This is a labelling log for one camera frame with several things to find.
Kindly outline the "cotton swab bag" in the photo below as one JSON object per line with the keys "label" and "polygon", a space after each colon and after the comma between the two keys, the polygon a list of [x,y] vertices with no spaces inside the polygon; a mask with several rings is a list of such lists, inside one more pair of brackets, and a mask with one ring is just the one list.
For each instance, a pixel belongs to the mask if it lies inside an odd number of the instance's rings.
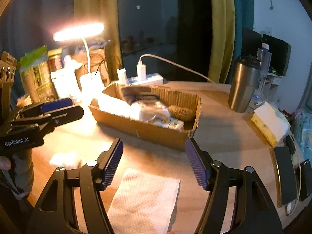
{"label": "cotton swab bag", "polygon": [[136,121],[148,122],[154,118],[170,118],[168,107],[158,100],[139,100],[130,106],[130,118]]}

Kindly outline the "yellow scrub sponge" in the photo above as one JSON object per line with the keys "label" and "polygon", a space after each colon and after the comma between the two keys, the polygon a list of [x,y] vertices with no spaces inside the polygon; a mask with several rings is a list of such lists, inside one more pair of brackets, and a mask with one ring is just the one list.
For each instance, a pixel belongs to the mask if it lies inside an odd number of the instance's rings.
{"label": "yellow scrub sponge", "polygon": [[183,122],[192,121],[196,113],[194,113],[191,109],[185,107],[179,107],[175,105],[171,105],[168,107],[170,114],[173,118],[181,120]]}

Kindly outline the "blue cartoon tissue pack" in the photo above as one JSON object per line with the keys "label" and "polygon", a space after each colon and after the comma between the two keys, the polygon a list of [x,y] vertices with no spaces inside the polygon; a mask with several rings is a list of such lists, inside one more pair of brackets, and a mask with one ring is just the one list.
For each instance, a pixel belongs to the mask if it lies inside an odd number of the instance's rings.
{"label": "blue cartoon tissue pack", "polygon": [[173,130],[182,130],[184,127],[184,122],[175,118],[155,118],[153,124],[156,126],[160,126],[162,128],[168,128]]}

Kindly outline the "paper cup stack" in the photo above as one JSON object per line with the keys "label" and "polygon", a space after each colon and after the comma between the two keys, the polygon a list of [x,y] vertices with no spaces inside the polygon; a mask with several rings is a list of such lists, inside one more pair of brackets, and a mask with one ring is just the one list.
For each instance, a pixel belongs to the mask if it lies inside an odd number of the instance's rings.
{"label": "paper cup stack", "polygon": [[23,108],[29,106],[33,103],[32,98],[29,94],[23,95],[17,100],[16,106],[18,108]]}

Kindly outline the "green snack bag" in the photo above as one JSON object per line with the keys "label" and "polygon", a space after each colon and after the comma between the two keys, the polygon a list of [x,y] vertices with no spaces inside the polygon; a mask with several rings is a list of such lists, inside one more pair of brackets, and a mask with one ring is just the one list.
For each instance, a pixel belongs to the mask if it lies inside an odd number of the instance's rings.
{"label": "green snack bag", "polygon": [[24,91],[30,95],[33,103],[58,98],[50,77],[46,45],[26,53],[20,58],[19,64]]}

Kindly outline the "white desk lamp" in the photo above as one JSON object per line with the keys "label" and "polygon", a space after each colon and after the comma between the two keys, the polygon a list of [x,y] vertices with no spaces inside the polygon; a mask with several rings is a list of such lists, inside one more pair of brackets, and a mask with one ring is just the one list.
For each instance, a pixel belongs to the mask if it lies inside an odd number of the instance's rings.
{"label": "white desk lamp", "polygon": [[84,54],[85,58],[82,57],[82,52],[77,53],[74,55],[74,58],[78,58],[78,61],[87,62],[87,74],[81,75],[85,82],[88,83],[88,86],[91,87],[91,85],[95,82],[94,77],[91,71],[91,64],[90,64],[90,52],[89,52],[89,46],[87,44],[86,39],[95,37],[99,34],[101,34],[104,31],[105,27],[103,23],[100,22],[89,22],[84,24],[76,24],[71,27],[67,27],[61,31],[58,31],[53,34],[53,40],[56,42],[65,42],[65,41],[76,41],[81,39],[84,46]]}

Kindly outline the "white folded cloth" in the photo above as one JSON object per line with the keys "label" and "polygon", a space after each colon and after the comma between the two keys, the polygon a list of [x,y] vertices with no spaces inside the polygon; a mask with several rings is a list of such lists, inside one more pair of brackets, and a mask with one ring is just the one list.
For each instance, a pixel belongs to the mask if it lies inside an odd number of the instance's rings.
{"label": "white folded cloth", "polygon": [[98,94],[96,100],[98,102],[99,110],[102,112],[125,118],[130,117],[131,108],[127,102],[103,93]]}

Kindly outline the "small white charger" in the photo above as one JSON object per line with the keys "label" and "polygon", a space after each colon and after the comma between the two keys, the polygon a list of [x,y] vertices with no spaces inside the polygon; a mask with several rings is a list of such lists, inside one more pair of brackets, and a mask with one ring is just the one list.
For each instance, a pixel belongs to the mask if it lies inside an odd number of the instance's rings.
{"label": "small white charger", "polygon": [[118,83],[121,85],[127,85],[128,84],[128,78],[126,75],[126,69],[125,68],[119,68],[117,69],[117,75],[118,75]]}

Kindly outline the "white paper towel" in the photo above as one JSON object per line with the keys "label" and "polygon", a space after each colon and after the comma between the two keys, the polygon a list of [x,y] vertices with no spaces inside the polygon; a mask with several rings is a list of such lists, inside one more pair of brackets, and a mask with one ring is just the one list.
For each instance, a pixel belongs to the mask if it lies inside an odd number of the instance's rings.
{"label": "white paper towel", "polygon": [[180,180],[127,169],[107,216],[114,233],[167,233]]}

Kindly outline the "white power strip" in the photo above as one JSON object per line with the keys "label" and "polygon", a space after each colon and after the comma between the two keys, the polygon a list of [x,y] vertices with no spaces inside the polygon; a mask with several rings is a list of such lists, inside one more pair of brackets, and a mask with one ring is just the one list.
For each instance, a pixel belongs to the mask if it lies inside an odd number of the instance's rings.
{"label": "white power strip", "polygon": [[129,85],[159,86],[163,85],[163,83],[164,78],[158,73],[146,75],[145,80],[141,80],[138,77],[128,78]]}

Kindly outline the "cardboard box tray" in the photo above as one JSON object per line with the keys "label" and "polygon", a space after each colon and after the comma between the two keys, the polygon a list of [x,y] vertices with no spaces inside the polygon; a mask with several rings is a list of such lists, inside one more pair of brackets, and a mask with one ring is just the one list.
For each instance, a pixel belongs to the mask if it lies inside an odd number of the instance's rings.
{"label": "cardboard box tray", "polygon": [[184,150],[199,123],[201,98],[163,86],[113,83],[93,98],[89,109],[97,122],[108,127]]}

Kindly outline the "stainless steel tumbler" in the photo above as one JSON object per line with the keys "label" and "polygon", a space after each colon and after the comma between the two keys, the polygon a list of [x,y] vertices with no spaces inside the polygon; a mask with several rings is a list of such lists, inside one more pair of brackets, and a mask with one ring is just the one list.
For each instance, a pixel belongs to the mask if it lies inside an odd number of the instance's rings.
{"label": "stainless steel tumbler", "polygon": [[246,111],[260,77],[260,60],[254,56],[239,56],[235,60],[228,105],[238,113]]}

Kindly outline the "clear water bottle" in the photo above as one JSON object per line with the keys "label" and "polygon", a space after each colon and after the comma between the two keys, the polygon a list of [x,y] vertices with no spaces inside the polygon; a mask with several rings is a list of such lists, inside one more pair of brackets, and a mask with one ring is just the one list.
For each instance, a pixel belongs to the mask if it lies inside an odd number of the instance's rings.
{"label": "clear water bottle", "polygon": [[253,95],[253,99],[257,101],[260,101],[262,97],[262,91],[269,72],[271,56],[272,54],[269,52],[269,45],[262,43],[261,48],[258,49],[257,53],[257,59],[260,60],[259,86]]}

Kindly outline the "black monitor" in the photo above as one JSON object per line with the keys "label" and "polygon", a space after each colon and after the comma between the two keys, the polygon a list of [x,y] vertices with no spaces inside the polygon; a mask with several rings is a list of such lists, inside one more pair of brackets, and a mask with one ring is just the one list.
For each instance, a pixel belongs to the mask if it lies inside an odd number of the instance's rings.
{"label": "black monitor", "polygon": [[262,42],[269,45],[269,52],[272,54],[269,72],[279,76],[286,76],[291,45],[267,34],[262,35]]}

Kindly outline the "yellow curtain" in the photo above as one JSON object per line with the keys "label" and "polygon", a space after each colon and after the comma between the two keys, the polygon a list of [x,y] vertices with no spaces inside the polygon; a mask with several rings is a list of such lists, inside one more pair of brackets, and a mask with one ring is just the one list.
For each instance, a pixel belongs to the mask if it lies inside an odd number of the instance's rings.
{"label": "yellow curtain", "polygon": [[208,77],[225,83],[230,70],[235,39],[234,0],[211,0],[212,49]]}

